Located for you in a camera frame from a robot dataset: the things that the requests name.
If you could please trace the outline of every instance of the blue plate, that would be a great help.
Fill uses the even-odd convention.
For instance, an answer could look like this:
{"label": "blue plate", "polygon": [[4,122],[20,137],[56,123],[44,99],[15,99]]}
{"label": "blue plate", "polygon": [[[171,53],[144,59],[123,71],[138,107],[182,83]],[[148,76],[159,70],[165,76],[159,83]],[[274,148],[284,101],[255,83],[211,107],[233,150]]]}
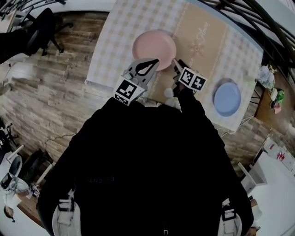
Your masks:
{"label": "blue plate", "polygon": [[221,116],[232,116],[241,104],[241,92],[235,83],[224,83],[216,91],[214,106]]}

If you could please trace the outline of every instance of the curved metal bar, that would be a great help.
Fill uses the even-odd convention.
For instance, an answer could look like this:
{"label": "curved metal bar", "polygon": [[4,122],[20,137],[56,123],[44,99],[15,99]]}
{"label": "curved metal bar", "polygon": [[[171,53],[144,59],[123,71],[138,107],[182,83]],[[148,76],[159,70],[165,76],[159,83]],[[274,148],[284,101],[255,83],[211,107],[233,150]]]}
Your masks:
{"label": "curved metal bar", "polygon": [[[233,14],[236,14],[236,15],[238,15],[239,16],[239,14],[237,14],[234,10],[232,10],[232,9],[222,9],[222,11],[227,11],[227,12],[230,12],[230,13],[233,13]],[[272,30],[271,30],[271,28],[266,24],[266,23],[261,23],[261,20],[260,19],[258,19],[258,20],[256,20],[256,19],[252,19],[252,21],[253,22],[255,22],[255,23],[257,23],[257,24],[259,24],[259,25],[261,25],[261,26],[263,26],[263,27],[265,27],[266,29],[268,29],[269,31],[271,31],[271,32],[273,32]],[[291,38],[289,35],[286,35],[286,38],[287,39],[289,39],[293,44],[294,44],[294,46],[295,46],[295,37],[294,38]]]}
{"label": "curved metal bar", "polygon": [[19,8],[19,4],[20,4],[21,1],[18,1],[17,3],[13,4],[8,10],[7,12],[11,12],[15,9],[18,9]]}
{"label": "curved metal bar", "polygon": [[46,6],[46,5],[50,5],[50,4],[53,4],[53,3],[56,3],[56,1],[55,1],[55,2],[47,2],[47,3],[44,3],[44,4],[42,4],[42,5],[35,6],[34,9],[37,9],[37,8],[39,8],[39,7],[43,7],[43,6]]}
{"label": "curved metal bar", "polygon": [[293,48],[290,46],[289,41],[287,40],[284,33],[281,31],[278,24],[271,18],[271,16],[264,10],[262,6],[260,6],[256,1],[254,0],[243,0],[249,7],[251,7],[255,13],[260,15],[260,17],[266,22],[272,29],[273,32],[276,34],[276,36],[281,41],[282,45],[287,49],[289,52],[290,58],[293,62],[295,62],[295,53],[293,51]]}
{"label": "curved metal bar", "polygon": [[10,0],[8,2],[6,2],[1,8],[0,8],[0,12],[2,12],[3,9],[6,9],[6,7],[12,2],[13,0]]}
{"label": "curved metal bar", "polygon": [[10,10],[17,4],[17,3],[15,3],[15,1],[16,0],[13,0],[13,3],[12,3],[12,6],[11,7],[9,7],[9,8],[6,8],[6,11],[5,11],[5,13],[9,13],[10,12]]}
{"label": "curved metal bar", "polygon": [[[202,2],[210,2],[210,3],[216,3],[216,1],[213,1],[213,0],[202,0]],[[255,13],[254,11],[253,11],[253,9],[251,9],[250,7],[248,7],[248,6],[246,6],[246,5],[243,5],[243,4],[241,4],[241,3],[239,3],[239,2],[232,2],[232,4],[233,5],[236,5],[236,6],[239,6],[239,7],[241,7],[241,8],[244,8],[244,9],[246,9],[246,10],[248,10],[248,11],[251,11],[251,12],[253,12],[253,13]],[[261,20],[262,22],[263,22],[263,19],[261,18],[261,17],[257,17],[257,15],[254,15],[254,14],[251,14],[250,12],[247,12],[247,11],[245,11],[245,10],[243,10],[243,9],[241,9],[244,13],[246,13],[246,14],[248,14],[248,15],[250,15],[250,16],[252,16],[252,17],[255,17],[256,19],[258,19],[258,20]],[[281,24],[279,24],[279,23],[277,23],[278,25],[279,25],[279,27],[283,30],[283,31],[285,31],[286,32],[286,38],[288,38],[289,40],[291,40],[292,42],[295,42],[295,36],[290,32],[290,31],[288,31],[285,27],[283,27]]]}
{"label": "curved metal bar", "polygon": [[[206,2],[203,2],[204,4],[206,4],[207,6],[209,6],[209,7],[211,7],[211,8],[213,8],[213,9],[215,9],[216,10],[216,8],[213,6],[213,5],[210,5],[210,4],[208,4],[208,3],[206,3]],[[243,25],[243,24],[241,24],[241,23],[238,23],[238,22],[236,22],[235,20],[233,20],[231,17],[229,17],[228,15],[226,15],[225,13],[223,13],[223,12],[221,12],[221,11],[219,11],[221,14],[223,14],[225,17],[227,17],[229,20],[231,20],[232,22],[234,22],[235,24],[237,24],[241,29],[243,29],[249,36],[251,36],[251,34],[243,27],[243,26],[245,26],[245,25]],[[264,37],[264,38],[266,38],[270,43],[271,43],[271,45],[277,50],[277,48],[275,47],[275,45],[273,45],[273,43],[271,42],[271,40],[263,33],[263,31],[255,24],[255,23],[252,23],[251,22],[251,20],[249,20],[248,19],[248,17],[247,16],[245,16],[245,14],[243,14],[242,13],[242,17],[243,18],[245,18],[247,21],[249,21],[249,23],[258,31],[258,32],[260,32],[260,34],[262,34],[262,36]],[[268,51],[267,51],[267,49],[264,47],[264,45],[262,45],[256,38],[254,38],[254,37],[252,37],[253,38],[253,40],[254,41],[256,41],[257,42],[257,44],[263,49],[263,51],[267,54],[267,56],[270,58],[270,60],[271,61],[273,61],[274,62],[274,64],[275,64],[275,59],[273,58],[273,56],[272,56],[272,54],[271,53],[269,53]],[[285,76],[285,74],[284,74],[284,72],[283,72],[283,70],[280,68],[280,67],[277,67],[277,69],[280,71],[280,73],[282,74],[282,76],[288,81],[288,79],[287,79],[287,77]],[[295,82],[295,78],[294,78],[294,76],[292,75],[292,73],[291,73],[291,71],[290,71],[290,68],[288,68],[287,67],[287,69],[288,69],[288,72],[289,72],[289,74],[291,75],[291,77],[292,77],[292,80]]]}
{"label": "curved metal bar", "polygon": [[22,3],[21,5],[19,5],[20,10],[23,10],[22,7],[25,6],[26,4],[28,4],[31,1],[33,1],[33,0],[27,0],[24,3]]}
{"label": "curved metal bar", "polygon": [[25,9],[27,9],[27,8],[30,8],[31,6],[34,6],[34,5],[36,5],[36,4],[42,3],[42,2],[44,2],[44,1],[46,1],[46,0],[39,0],[39,1],[37,1],[37,2],[35,2],[35,3],[33,3],[33,4],[31,4],[31,5],[26,6],[23,10],[25,10]]}

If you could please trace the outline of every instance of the wire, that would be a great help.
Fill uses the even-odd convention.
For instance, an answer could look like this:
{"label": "wire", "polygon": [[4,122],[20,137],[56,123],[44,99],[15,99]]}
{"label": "wire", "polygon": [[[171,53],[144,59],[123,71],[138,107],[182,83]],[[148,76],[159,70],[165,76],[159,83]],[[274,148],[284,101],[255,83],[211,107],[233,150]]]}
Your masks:
{"label": "wire", "polygon": [[249,120],[251,120],[253,117],[254,117],[254,115],[253,115],[253,116],[249,116],[249,117],[247,117],[247,118],[244,118],[243,120],[248,119],[248,118],[250,118],[250,119],[248,119],[248,120],[246,120],[244,123],[240,124],[239,127],[241,127],[243,124],[247,123],[247,122],[248,122]]}
{"label": "wire", "polygon": [[253,116],[249,116],[249,117],[247,117],[247,118],[244,118],[243,120],[245,120],[245,119],[248,119],[248,118],[252,118],[252,117],[254,117],[254,115]]}
{"label": "wire", "polygon": [[65,137],[65,136],[73,136],[73,135],[76,135],[76,134],[77,134],[77,133],[70,134],[70,135],[62,135],[62,136],[55,137],[54,139],[50,139],[50,138],[48,138],[48,139],[45,141],[45,152],[46,152],[46,149],[47,149],[47,142],[48,142],[48,141],[55,141],[55,140],[57,140],[57,139],[59,139],[59,138],[63,138],[63,137]]}
{"label": "wire", "polygon": [[6,76],[8,75],[8,73],[9,73],[9,71],[10,71],[10,69],[12,68],[12,66],[13,65],[11,65],[10,67],[9,67],[9,70],[8,70],[8,72],[6,73],[6,75],[4,76],[4,81],[5,81],[5,79],[6,79]]}

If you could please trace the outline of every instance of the metal railing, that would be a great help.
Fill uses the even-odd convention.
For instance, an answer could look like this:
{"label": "metal railing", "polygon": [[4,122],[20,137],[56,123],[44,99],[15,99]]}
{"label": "metal railing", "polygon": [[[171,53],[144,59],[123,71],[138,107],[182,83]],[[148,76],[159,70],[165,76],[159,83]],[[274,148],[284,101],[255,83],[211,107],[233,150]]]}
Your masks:
{"label": "metal railing", "polygon": [[[199,0],[221,12],[224,16],[239,25],[264,50],[264,55],[278,68],[288,81],[288,75],[295,83],[295,75],[291,68],[295,68],[295,36],[285,27],[275,22],[271,16],[255,0],[243,0],[244,4],[235,0]],[[242,17],[251,27],[232,18],[227,12]],[[268,37],[259,27],[262,26],[274,33],[280,44]]]}
{"label": "metal railing", "polygon": [[10,12],[14,10],[18,11],[24,11],[30,7],[33,7],[34,9],[37,9],[42,6],[46,6],[53,3],[60,3],[62,5],[66,4],[67,0],[10,0],[7,1],[1,8],[0,13],[3,14],[9,14]]}

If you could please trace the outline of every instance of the desk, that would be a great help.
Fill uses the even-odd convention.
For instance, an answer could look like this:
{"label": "desk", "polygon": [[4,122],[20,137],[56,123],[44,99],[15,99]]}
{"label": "desk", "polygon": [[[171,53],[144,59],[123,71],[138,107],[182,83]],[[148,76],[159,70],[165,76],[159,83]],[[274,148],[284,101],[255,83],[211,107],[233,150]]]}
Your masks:
{"label": "desk", "polygon": [[0,33],[7,33],[10,30],[16,14],[17,11],[14,10],[13,12],[5,16],[4,20],[0,20]]}
{"label": "desk", "polygon": [[28,199],[26,196],[19,196],[21,203],[18,204],[18,208],[31,220],[33,220],[35,223],[40,225],[42,228],[44,228],[41,219],[38,214],[38,210],[36,209],[38,199],[35,197],[31,197],[31,199]]}
{"label": "desk", "polygon": [[268,94],[268,90],[266,89],[260,99],[255,117],[264,124],[285,135],[294,113],[295,95],[293,89],[290,87],[280,72],[276,72],[274,75],[276,81],[275,87],[285,91],[285,98],[282,103],[282,111],[279,114],[275,114],[274,111],[270,109],[269,104],[271,102],[271,98]]}
{"label": "desk", "polygon": [[265,152],[254,169],[267,182],[251,193],[262,211],[257,236],[290,235],[285,233],[295,224],[295,177],[281,161]]}
{"label": "desk", "polygon": [[[236,131],[255,86],[243,78],[245,74],[257,77],[263,50],[232,21],[199,1],[117,1],[98,39],[86,83],[114,88],[133,61],[134,40],[149,30],[163,30],[172,36],[177,46],[176,58],[208,78],[203,91],[195,95],[208,118]],[[171,67],[157,73],[145,96],[172,104],[174,98],[169,97],[168,90],[174,76]],[[217,87],[227,81],[238,85],[242,103],[233,116],[225,118],[216,112],[212,98]]]}

